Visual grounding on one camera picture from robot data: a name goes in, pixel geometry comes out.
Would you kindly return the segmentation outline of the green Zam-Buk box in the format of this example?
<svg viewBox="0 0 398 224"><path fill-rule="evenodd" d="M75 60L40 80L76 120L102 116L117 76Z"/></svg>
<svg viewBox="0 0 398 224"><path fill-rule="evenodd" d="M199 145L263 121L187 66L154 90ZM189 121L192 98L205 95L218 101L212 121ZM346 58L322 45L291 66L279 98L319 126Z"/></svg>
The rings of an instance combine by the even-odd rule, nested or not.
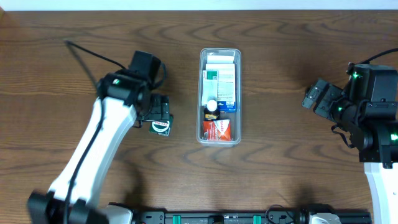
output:
<svg viewBox="0 0 398 224"><path fill-rule="evenodd" d="M166 122L153 121L151 123L149 132L160 136L169 136L172 129L172 120Z"/></svg>

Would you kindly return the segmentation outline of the dark syrup bottle white cap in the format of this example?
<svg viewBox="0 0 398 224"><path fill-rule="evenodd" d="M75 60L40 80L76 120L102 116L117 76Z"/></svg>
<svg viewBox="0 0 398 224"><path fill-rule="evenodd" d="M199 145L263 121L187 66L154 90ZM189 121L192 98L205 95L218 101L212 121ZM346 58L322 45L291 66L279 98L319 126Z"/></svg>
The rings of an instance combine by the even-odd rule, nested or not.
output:
<svg viewBox="0 0 398 224"><path fill-rule="evenodd" d="M218 120L220 118L220 110L216 100L209 100L204 109L204 120Z"/></svg>

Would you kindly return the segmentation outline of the small green white box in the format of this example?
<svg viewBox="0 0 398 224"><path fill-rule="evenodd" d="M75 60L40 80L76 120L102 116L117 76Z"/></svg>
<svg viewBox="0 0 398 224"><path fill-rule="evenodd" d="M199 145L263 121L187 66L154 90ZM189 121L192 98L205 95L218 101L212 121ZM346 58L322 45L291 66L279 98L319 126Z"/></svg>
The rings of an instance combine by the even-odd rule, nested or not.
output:
<svg viewBox="0 0 398 224"><path fill-rule="evenodd" d="M210 100L217 101L218 98L218 71L202 71L202 94L201 105L206 106Z"/></svg>

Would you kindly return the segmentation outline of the red Panadol box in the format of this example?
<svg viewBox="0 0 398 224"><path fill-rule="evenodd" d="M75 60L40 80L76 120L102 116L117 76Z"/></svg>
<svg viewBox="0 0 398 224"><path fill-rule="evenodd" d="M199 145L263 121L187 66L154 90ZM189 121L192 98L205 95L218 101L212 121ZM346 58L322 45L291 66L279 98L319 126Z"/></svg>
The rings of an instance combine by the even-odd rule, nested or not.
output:
<svg viewBox="0 0 398 224"><path fill-rule="evenodd" d="M208 141L231 141L231 123L229 119L203 122L203 138Z"/></svg>

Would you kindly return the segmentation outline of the blue white medicine box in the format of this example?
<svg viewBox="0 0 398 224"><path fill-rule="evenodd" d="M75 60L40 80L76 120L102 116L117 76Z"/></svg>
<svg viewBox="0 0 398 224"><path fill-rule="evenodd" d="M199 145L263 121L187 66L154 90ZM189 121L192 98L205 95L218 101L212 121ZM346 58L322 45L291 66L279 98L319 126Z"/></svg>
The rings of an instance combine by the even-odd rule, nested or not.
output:
<svg viewBox="0 0 398 224"><path fill-rule="evenodd" d="M220 111L236 111L236 69L233 63L208 63L206 71L218 72L217 103Z"/></svg>

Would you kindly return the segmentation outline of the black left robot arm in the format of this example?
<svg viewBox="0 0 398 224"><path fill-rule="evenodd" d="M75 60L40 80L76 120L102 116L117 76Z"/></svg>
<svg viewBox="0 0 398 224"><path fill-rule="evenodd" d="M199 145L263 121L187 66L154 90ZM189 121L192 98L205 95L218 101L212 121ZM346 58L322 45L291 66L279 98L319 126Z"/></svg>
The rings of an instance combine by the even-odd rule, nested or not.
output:
<svg viewBox="0 0 398 224"><path fill-rule="evenodd" d="M32 223L132 223L134 212L120 204L99 209L102 186L118 147L135 123L167 121L167 96L156 72L122 69L95 83L97 99L88 126L68 164L46 194L32 192Z"/></svg>

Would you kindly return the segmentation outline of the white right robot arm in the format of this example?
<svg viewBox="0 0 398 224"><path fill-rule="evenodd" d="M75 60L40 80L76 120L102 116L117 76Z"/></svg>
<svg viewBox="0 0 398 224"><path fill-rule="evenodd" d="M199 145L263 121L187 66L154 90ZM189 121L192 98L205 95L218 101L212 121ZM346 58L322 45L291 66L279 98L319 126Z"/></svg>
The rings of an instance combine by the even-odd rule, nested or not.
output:
<svg viewBox="0 0 398 224"><path fill-rule="evenodd" d="M302 106L334 122L335 134L359 151L373 201L375 223L397 223L397 82L353 75L341 89L319 79Z"/></svg>

